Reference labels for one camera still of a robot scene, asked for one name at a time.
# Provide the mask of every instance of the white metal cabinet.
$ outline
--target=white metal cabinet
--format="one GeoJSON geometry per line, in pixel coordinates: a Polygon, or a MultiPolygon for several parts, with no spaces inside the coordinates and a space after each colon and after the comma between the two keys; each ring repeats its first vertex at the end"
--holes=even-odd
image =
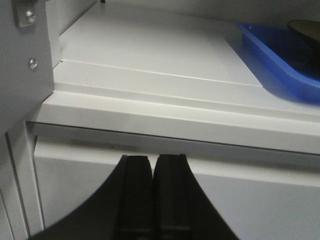
{"type": "Polygon", "coordinates": [[[4,200],[0,192],[0,239],[4,240],[14,240],[12,235],[10,223],[5,208],[4,200]]]}
{"type": "Polygon", "coordinates": [[[8,220],[14,239],[26,239],[28,237],[27,227],[5,136],[0,137],[0,192],[1,204],[5,208],[5,212],[3,212],[4,209],[0,207],[0,211],[3,213],[0,214],[0,229],[8,228],[8,220]]]}
{"type": "MultiPolygon", "coordinates": [[[[39,137],[35,166],[46,226],[71,212],[108,177],[122,154],[139,148],[39,137]]],[[[320,176],[294,167],[188,157],[201,187],[243,240],[314,240],[320,236],[320,176]]]]}
{"type": "Polygon", "coordinates": [[[35,22],[19,27],[12,1],[0,1],[0,135],[54,90],[45,1],[28,2],[35,22]]]}

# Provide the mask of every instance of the screw head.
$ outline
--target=screw head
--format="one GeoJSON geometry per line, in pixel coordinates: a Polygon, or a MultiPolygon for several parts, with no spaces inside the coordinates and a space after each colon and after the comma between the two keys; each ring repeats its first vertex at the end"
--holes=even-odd
{"type": "Polygon", "coordinates": [[[30,68],[31,70],[34,70],[34,69],[36,69],[37,66],[38,66],[37,60],[34,59],[34,58],[31,58],[31,59],[29,60],[29,68],[30,68]]]}
{"type": "Polygon", "coordinates": [[[26,11],[25,13],[26,16],[26,20],[28,21],[28,23],[33,24],[36,21],[36,15],[34,14],[33,11],[29,10],[26,11]]]}

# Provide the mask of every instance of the blue plastic tray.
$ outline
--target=blue plastic tray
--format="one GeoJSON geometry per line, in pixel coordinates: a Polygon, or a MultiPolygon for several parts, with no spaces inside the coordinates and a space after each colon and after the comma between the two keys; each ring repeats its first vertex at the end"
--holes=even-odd
{"type": "Polygon", "coordinates": [[[254,24],[238,24],[243,44],[295,96],[320,103],[320,67],[310,61],[312,50],[293,32],[254,24]]]}

